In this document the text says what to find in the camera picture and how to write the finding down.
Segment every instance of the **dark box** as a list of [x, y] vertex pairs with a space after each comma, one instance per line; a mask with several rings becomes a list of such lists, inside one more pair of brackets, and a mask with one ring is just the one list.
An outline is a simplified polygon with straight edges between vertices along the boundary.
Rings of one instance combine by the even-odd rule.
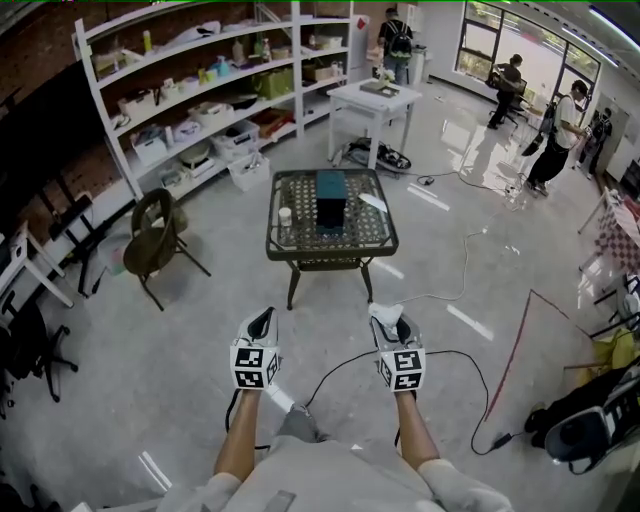
[[344, 230], [344, 208], [347, 185], [342, 171], [319, 171], [316, 175], [316, 233], [341, 235]]

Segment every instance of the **white desk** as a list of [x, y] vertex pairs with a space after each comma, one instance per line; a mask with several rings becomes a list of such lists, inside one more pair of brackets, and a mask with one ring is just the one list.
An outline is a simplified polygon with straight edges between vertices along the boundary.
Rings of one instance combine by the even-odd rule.
[[42, 259], [60, 276], [64, 277], [64, 272], [49, 256], [38, 241], [29, 232], [27, 223], [20, 226], [20, 229], [9, 242], [11, 251], [11, 263], [0, 274], [0, 295], [9, 287], [23, 268], [26, 268], [33, 276], [40, 281], [47, 289], [53, 293], [67, 307], [73, 307], [73, 301], [69, 299], [60, 289], [53, 284], [42, 271], [28, 258], [28, 246], [31, 244]]
[[362, 84], [376, 81], [377, 80], [375, 78], [368, 78], [362, 82], [338, 87], [337, 89], [332, 89], [328, 92], [331, 97], [331, 106], [329, 111], [329, 160], [333, 158], [335, 153], [333, 129], [336, 109], [343, 105], [354, 105], [356, 108], [364, 109], [373, 115], [371, 151], [369, 151], [369, 163], [367, 167], [374, 170], [376, 168], [378, 144], [380, 143], [382, 125], [386, 120], [393, 117], [394, 114], [398, 114], [409, 107], [407, 111], [407, 119], [404, 125], [404, 132], [402, 133], [402, 143], [400, 144], [400, 153], [404, 153], [404, 147], [407, 143], [407, 135], [409, 135], [409, 127], [411, 126], [411, 117], [413, 116], [413, 104], [418, 99], [422, 98], [422, 94], [412, 89], [399, 87], [397, 85], [390, 85], [393, 89], [400, 91], [400, 93], [393, 98], [385, 98], [377, 94], [360, 90], [360, 86]]

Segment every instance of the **white box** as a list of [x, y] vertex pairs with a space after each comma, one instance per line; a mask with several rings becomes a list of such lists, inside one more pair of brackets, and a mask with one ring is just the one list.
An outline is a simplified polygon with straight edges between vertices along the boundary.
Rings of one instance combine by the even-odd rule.
[[131, 144], [143, 165], [151, 165], [167, 154], [167, 145], [161, 137], [155, 137], [142, 144]]
[[233, 183], [243, 192], [259, 183], [269, 180], [271, 169], [269, 167], [269, 159], [258, 153], [257, 167], [253, 169], [245, 169], [253, 161], [254, 155], [248, 155], [240, 160], [229, 164], [229, 174]]
[[219, 127], [221, 130], [233, 120], [233, 108], [226, 103], [205, 101], [197, 107], [190, 108], [187, 112], [205, 128]]

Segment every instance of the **metal table frame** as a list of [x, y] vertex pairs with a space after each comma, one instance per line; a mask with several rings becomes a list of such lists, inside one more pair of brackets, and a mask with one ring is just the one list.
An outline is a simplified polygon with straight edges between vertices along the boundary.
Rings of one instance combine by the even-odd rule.
[[[335, 247], [335, 245], [338, 245], [336, 242], [331, 243], [331, 241], [327, 241], [323, 244], [327, 246], [326, 248], [296, 248], [294, 250], [287, 250], [280, 245], [277, 240], [274, 240], [273, 232], [275, 231], [277, 233], [277, 230], [280, 229], [278, 225], [278, 212], [274, 211], [274, 199], [276, 194], [279, 192], [281, 193], [280, 187], [282, 184], [282, 178], [296, 175], [305, 177], [310, 175], [315, 176], [318, 172], [322, 172], [322, 170], [282, 171], [275, 173], [273, 176], [271, 199], [269, 202], [269, 224], [267, 226], [266, 251], [267, 257], [270, 260], [284, 261], [289, 265], [289, 268], [291, 268], [291, 280], [289, 282], [289, 291], [287, 294], [287, 309], [293, 309], [293, 296], [295, 294], [296, 287], [298, 286], [298, 282], [300, 281], [302, 272], [354, 270], [359, 268], [367, 288], [367, 301], [371, 303], [373, 302], [373, 287], [371, 285], [371, 277], [369, 275], [369, 264], [375, 257], [391, 256], [395, 254], [399, 245], [398, 235], [393, 224], [393, 219], [391, 218], [391, 213], [388, 211], [388, 206], [387, 212], [385, 212], [388, 217], [388, 236], [386, 236], [386, 238], [384, 238], [384, 240], [382, 240], [378, 245], [370, 245], [368, 247]], [[371, 177], [375, 183], [376, 190], [368, 192], [377, 192], [379, 198], [385, 205], [387, 204], [384, 190], [382, 189], [380, 180], [374, 171], [371, 171], [370, 169], [344, 169], [344, 172], [358, 173]]]

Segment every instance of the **black pants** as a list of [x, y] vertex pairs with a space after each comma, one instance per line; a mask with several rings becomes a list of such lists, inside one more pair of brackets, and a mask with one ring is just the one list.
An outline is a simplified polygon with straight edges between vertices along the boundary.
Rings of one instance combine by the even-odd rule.
[[[596, 152], [593, 154], [593, 157], [591, 158], [591, 163], [589, 164], [589, 174], [596, 173], [596, 165], [598, 165], [598, 158], [600, 158], [600, 153], [602, 153], [603, 146], [604, 144], [600, 144]], [[587, 158], [587, 153], [583, 149], [582, 153], [580, 153], [580, 158], [578, 159], [578, 161], [580, 163], [584, 163], [585, 158]]]
[[544, 148], [544, 153], [533, 164], [527, 181], [535, 185], [536, 183], [546, 183], [552, 180], [560, 174], [568, 156], [569, 150], [559, 146], [554, 136], [549, 136], [547, 147]]
[[496, 126], [500, 121], [502, 121], [504, 116], [507, 114], [509, 105], [511, 105], [515, 95], [516, 93], [514, 92], [498, 91], [498, 108], [496, 108], [493, 117], [489, 121], [490, 125]]

